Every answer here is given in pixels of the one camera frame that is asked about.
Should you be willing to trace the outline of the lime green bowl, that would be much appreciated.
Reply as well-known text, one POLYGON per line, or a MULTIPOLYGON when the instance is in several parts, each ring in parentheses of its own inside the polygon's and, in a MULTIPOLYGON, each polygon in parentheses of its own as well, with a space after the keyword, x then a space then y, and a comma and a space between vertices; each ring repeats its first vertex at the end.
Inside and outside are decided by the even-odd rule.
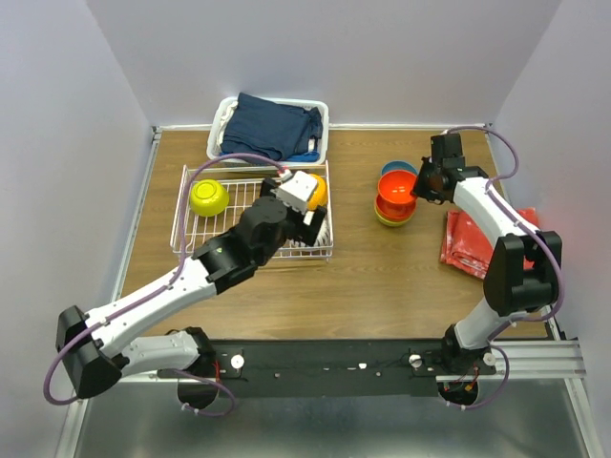
POLYGON ((407 224, 413 217, 413 213, 407 213, 405 215, 400 215, 398 218, 389 217, 388 215, 378 212, 378 208, 374 208, 374 214, 377 217, 378 221, 386 225, 388 227, 401 227, 407 224))

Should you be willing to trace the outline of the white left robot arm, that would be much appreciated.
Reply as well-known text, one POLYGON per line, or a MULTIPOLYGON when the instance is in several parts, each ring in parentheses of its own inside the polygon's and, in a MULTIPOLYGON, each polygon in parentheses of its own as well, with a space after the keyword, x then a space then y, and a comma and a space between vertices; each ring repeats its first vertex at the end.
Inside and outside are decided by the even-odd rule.
POLYGON ((136 292, 84 312, 73 305, 58 316, 56 365, 64 366, 78 399, 93 398, 122 377, 154 369, 204 375, 212 348, 203 331, 146 338, 144 332, 180 310, 249 280, 289 240, 315 244, 327 216, 308 208, 318 180, 303 171, 267 178, 238 223, 208 239, 179 265, 136 292))

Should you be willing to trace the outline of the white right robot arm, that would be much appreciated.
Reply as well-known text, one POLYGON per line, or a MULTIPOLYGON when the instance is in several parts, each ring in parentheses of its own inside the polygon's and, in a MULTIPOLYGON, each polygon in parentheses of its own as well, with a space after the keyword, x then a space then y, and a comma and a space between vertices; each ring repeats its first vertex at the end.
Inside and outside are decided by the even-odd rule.
POLYGON ((463 155, 462 127, 431 138, 413 194, 428 202, 446 201, 463 210, 492 245, 483 298, 472 312, 451 325, 441 340, 439 362, 452 374, 483 361, 492 340, 513 323, 533 322, 536 312, 552 318, 565 295, 561 271, 562 240, 527 221, 496 190, 499 177, 469 166, 463 155))

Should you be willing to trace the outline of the blue bowl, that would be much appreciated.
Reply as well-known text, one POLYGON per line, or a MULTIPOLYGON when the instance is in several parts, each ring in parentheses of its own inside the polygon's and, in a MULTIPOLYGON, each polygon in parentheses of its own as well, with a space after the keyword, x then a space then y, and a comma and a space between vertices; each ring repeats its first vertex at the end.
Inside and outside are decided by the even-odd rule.
POLYGON ((389 172, 398 171, 398 170, 407 171, 414 175, 418 174, 418 169, 415 166, 413 166, 411 163, 404 161, 404 160, 393 160, 393 161, 387 162, 382 167, 380 175, 383 176, 389 172))

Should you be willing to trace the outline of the red orange bowl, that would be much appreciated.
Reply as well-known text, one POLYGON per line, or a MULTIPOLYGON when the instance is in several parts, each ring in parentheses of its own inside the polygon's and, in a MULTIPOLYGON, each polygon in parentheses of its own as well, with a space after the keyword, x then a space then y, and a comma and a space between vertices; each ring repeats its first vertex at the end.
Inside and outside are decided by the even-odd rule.
POLYGON ((409 205, 415 202, 413 193, 417 176, 407 170, 393 170, 383 174, 377 184, 378 195, 388 203, 409 205))
POLYGON ((378 212, 384 213, 389 217, 398 218, 400 215, 405 215, 407 213, 414 214, 416 210, 416 201, 412 201, 409 204, 395 204, 390 203, 378 195, 374 201, 374 208, 375 207, 378 208, 378 212))

